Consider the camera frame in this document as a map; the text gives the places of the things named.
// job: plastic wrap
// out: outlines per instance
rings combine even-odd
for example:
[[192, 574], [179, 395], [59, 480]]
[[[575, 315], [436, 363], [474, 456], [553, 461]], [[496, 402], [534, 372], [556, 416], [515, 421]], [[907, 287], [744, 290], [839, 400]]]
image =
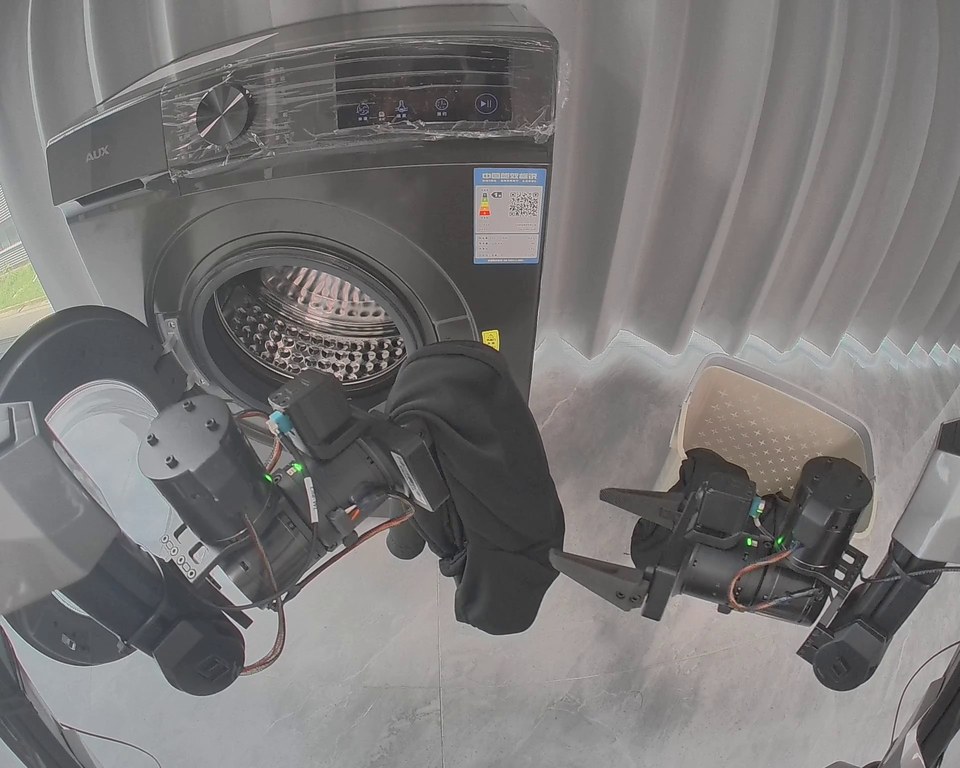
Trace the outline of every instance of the plastic wrap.
[[[197, 129], [210, 88], [232, 84], [251, 105], [226, 146]], [[160, 95], [172, 179], [324, 148], [554, 132], [558, 55], [547, 42], [490, 36], [380, 38], [233, 61], [168, 84]]]

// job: yellow sticker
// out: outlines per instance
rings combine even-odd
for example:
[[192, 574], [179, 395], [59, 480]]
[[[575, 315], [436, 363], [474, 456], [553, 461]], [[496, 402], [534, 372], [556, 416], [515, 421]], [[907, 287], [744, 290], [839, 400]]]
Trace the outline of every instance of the yellow sticker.
[[500, 351], [500, 331], [485, 330], [483, 332], [483, 343], [488, 347], [493, 347], [497, 351]]

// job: energy label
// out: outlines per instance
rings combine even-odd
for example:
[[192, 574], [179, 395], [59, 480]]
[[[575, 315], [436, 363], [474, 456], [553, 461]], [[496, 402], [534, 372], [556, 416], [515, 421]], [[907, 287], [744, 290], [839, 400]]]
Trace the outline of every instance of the energy label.
[[473, 263], [536, 264], [545, 168], [473, 169]]

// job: label sticker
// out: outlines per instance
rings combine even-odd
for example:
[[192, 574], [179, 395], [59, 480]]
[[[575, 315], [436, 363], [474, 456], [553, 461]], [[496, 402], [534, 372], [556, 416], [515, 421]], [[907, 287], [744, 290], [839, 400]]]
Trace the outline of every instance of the label sticker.
[[411, 472], [407, 467], [407, 463], [403, 461], [403, 457], [394, 451], [391, 451], [390, 455], [394, 457], [396, 468], [399, 469], [400, 474], [403, 475], [403, 481], [407, 484], [407, 489], [410, 491], [410, 495], [414, 497], [414, 501], [420, 504], [423, 509], [430, 509], [430, 502], [426, 500], [426, 496], [423, 495], [423, 489], [420, 487], [420, 483], [417, 482], [413, 472]]
[[474, 168], [473, 263], [539, 262], [545, 203], [545, 168]]
[[320, 511], [317, 509], [317, 490], [313, 487], [313, 478], [304, 477], [303, 487], [306, 488], [306, 501], [310, 507], [310, 522], [316, 525], [320, 522]]
[[483, 343], [488, 347], [493, 347], [497, 351], [500, 351], [500, 331], [498, 330], [485, 330], [481, 334]]

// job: white plastic basket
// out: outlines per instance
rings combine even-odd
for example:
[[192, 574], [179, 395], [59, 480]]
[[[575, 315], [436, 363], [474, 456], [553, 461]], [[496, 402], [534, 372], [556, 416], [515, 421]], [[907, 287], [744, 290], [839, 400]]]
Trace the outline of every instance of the white plastic basket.
[[[705, 358], [693, 376], [658, 491], [677, 481], [680, 464], [692, 448], [709, 448], [744, 467], [760, 495], [790, 494], [804, 463], [814, 456], [848, 459], [874, 477], [866, 424], [801, 387], [724, 354]], [[876, 496], [857, 521], [855, 538], [870, 533], [875, 505]]]

